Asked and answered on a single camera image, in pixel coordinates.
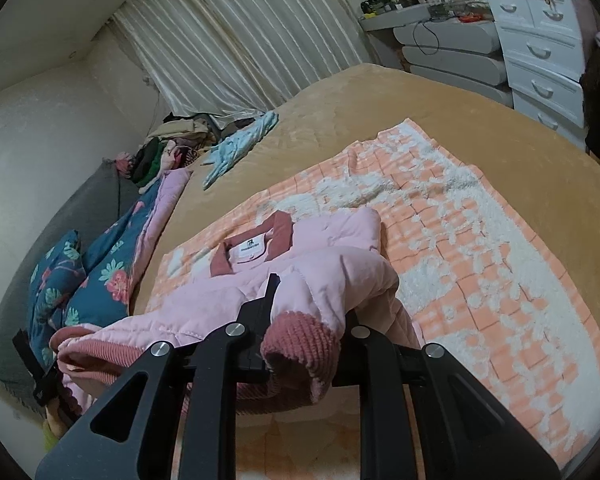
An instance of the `pillow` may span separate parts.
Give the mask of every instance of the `pillow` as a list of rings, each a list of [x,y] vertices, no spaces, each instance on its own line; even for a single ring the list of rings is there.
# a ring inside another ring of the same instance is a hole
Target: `pillow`
[[[29,282],[27,332],[29,346],[45,370],[54,361],[49,340],[62,327],[62,311],[85,277],[76,231],[69,231],[60,238],[33,269]]]

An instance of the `pink jacket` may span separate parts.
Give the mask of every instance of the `pink jacket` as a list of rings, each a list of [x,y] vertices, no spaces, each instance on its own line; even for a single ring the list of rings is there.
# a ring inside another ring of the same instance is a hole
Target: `pink jacket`
[[[236,250],[257,235],[264,235],[266,250],[240,262]],[[395,299],[398,275],[379,254],[379,238],[380,217],[371,208],[339,210],[296,224],[278,211],[222,242],[209,268],[165,298],[162,309],[103,329],[59,330],[52,339],[59,367],[97,397],[155,341],[187,345],[235,320],[243,303],[264,295],[275,272],[281,281],[261,346],[272,379],[263,386],[242,384],[238,410],[273,412],[316,403],[336,371],[349,310],[356,308],[361,323],[394,342],[418,346]]]

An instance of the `orange checkered blanket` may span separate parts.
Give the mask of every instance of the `orange checkered blanket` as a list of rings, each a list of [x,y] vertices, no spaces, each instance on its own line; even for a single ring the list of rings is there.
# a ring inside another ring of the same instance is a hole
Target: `orange checkered blanket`
[[[560,261],[480,170],[410,120],[257,193],[167,254],[148,309],[208,266],[221,240],[275,210],[298,220],[360,205],[382,217],[397,296],[424,339],[449,349],[565,465],[600,428],[600,330]],[[280,416],[267,420],[256,440],[280,433]],[[264,469],[247,472],[264,475],[280,453],[263,450]],[[301,475],[287,458],[285,477]]]

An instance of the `drawer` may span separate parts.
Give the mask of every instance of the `drawer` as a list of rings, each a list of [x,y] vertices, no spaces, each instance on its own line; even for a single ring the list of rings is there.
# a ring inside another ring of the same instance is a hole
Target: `drawer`
[[[446,85],[451,85],[457,88],[475,92],[509,108],[513,108],[513,97],[511,96],[511,90],[506,85],[500,85],[497,87],[489,86],[485,85],[484,83],[480,83],[479,81],[474,81],[473,79],[418,65],[411,65],[411,73],[426,77],[432,81],[438,81],[439,83],[444,83]]]
[[[535,99],[532,99],[517,90],[513,91],[513,107],[517,112],[544,124],[544,126],[553,130],[560,136],[563,136],[569,142],[584,151],[585,131],[573,124],[567,118],[551,110],[551,108],[547,108],[542,103],[539,103]]]
[[[395,27],[394,36],[404,45],[452,48],[478,54],[500,50],[493,22],[461,23],[457,18],[445,22],[417,22]]]
[[[584,127],[582,111],[582,88],[575,81],[529,64],[518,56],[506,56],[509,86],[526,94],[553,111]]]
[[[526,0],[488,0],[496,22],[533,27],[534,20]]]
[[[487,85],[497,86],[507,80],[507,69],[500,53],[482,56],[459,50],[417,46],[404,46],[402,53],[411,64],[451,72]]]
[[[541,30],[581,38],[583,28],[595,28],[595,18],[588,1],[549,0],[550,4],[545,0],[527,1],[534,25]]]
[[[497,28],[505,56],[521,57],[574,81],[584,72],[590,42],[521,25],[498,23]]]

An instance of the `striped curtain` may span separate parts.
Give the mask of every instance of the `striped curtain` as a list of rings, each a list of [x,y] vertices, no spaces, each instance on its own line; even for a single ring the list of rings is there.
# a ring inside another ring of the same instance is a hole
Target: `striped curtain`
[[[176,115],[221,123],[372,59],[345,0],[127,0],[114,20]]]

